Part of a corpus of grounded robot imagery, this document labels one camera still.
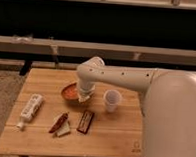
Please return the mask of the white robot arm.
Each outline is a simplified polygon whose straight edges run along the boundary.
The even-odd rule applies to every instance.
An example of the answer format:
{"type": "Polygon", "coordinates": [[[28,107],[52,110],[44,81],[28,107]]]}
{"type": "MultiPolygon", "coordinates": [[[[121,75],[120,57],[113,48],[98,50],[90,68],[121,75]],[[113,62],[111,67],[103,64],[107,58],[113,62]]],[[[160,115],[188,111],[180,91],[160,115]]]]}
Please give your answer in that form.
{"type": "Polygon", "coordinates": [[[196,73],[107,66],[94,57],[77,67],[79,100],[103,82],[143,92],[141,157],[196,157],[196,73]]]}

